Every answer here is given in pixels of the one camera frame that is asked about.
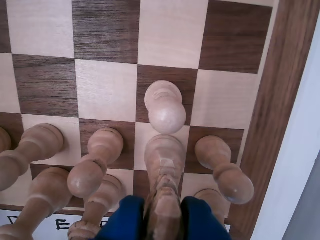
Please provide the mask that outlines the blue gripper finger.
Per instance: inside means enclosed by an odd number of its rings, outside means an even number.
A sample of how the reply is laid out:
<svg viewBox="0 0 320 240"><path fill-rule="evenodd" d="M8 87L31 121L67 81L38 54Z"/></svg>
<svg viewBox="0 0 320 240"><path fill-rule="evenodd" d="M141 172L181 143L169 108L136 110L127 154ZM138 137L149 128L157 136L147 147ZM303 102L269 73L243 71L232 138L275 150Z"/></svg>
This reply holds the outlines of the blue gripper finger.
<svg viewBox="0 0 320 240"><path fill-rule="evenodd" d="M98 232L95 240L140 240L143 232L145 200L129 195L119 202L118 210Z"/></svg>
<svg viewBox="0 0 320 240"><path fill-rule="evenodd" d="M225 227L201 199L187 196L181 203L185 240L230 240Z"/></svg>

